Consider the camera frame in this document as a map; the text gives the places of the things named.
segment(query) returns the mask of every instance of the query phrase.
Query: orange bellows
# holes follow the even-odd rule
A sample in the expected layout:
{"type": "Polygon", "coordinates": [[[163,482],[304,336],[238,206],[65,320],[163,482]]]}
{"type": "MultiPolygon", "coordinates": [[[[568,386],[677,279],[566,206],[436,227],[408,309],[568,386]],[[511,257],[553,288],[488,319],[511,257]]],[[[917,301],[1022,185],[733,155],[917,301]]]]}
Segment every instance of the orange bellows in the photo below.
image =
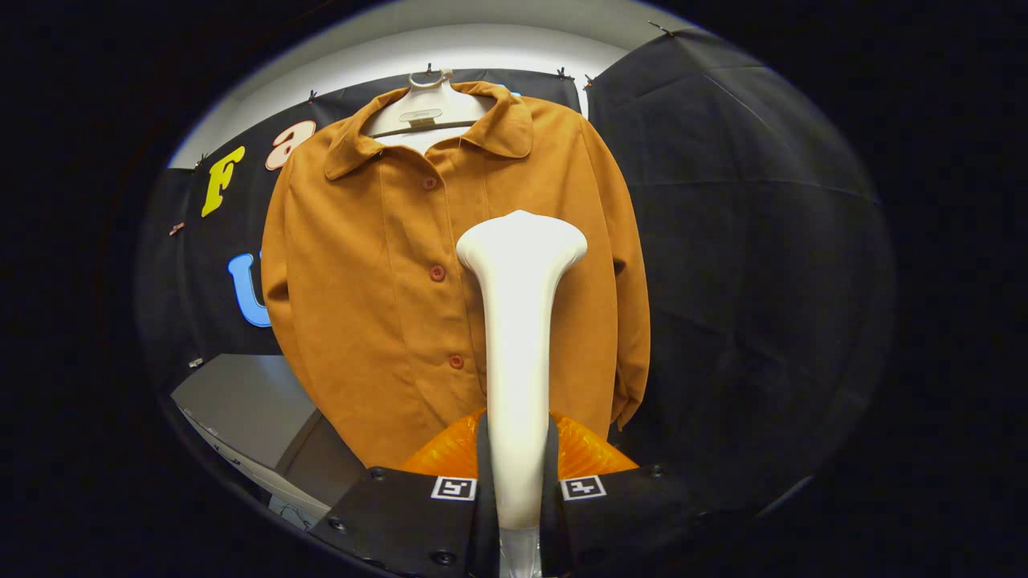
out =
{"type": "MultiPolygon", "coordinates": [[[[403,471],[448,477],[478,477],[476,436],[485,408],[463,418],[411,456],[403,471]]],[[[634,462],[575,420],[550,411],[557,423],[557,478],[609,474],[637,468],[634,462]]]]}

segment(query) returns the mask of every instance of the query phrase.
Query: white hanger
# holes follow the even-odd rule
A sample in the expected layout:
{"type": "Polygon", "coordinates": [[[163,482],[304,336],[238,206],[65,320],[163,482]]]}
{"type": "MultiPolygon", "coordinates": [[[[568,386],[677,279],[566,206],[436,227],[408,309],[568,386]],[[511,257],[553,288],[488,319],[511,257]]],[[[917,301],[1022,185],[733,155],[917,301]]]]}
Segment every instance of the white hanger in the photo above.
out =
{"type": "Polygon", "coordinates": [[[465,95],[449,83],[453,71],[440,69],[439,80],[429,84],[407,77],[410,91],[402,99],[372,114],[361,132],[371,138],[404,133],[434,131],[453,127],[470,127],[481,118],[497,101],[489,97],[465,95]]]}

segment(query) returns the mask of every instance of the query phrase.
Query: binder clip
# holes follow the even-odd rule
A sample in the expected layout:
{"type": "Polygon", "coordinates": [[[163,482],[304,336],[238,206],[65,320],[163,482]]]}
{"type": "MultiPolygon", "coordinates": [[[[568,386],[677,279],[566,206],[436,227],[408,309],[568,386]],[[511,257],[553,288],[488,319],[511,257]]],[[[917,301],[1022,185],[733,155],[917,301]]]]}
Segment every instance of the binder clip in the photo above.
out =
{"type": "Polygon", "coordinates": [[[648,23],[650,23],[650,24],[652,24],[652,25],[656,26],[657,28],[659,28],[659,29],[663,30],[663,31],[664,31],[664,34],[666,34],[666,35],[668,35],[668,36],[674,36],[674,33],[673,33],[673,32],[671,32],[670,30],[667,30],[666,28],[664,28],[664,27],[660,26],[659,24],[656,24],[656,23],[654,23],[653,21],[646,21],[646,22],[648,22],[648,23]]]}

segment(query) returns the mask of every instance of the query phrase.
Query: orange jacket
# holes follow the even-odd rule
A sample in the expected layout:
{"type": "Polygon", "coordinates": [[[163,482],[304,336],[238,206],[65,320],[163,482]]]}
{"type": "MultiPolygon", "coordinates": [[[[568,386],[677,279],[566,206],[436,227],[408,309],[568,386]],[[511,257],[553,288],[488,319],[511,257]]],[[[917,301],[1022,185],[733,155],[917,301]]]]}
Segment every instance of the orange jacket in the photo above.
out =
{"type": "Polygon", "coordinates": [[[488,82],[497,104],[423,156],[360,133],[403,97],[376,97],[298,145],[264,227],[271,327],[311,400],[365,466],[400,467],[485,407],[485,320],[455,254],[475,224],[517,209],[578,227],[588,252],[554,296],[550,407],[607,439],[646,390],[650,309],[624,178],[591,124],[488,82]]]}

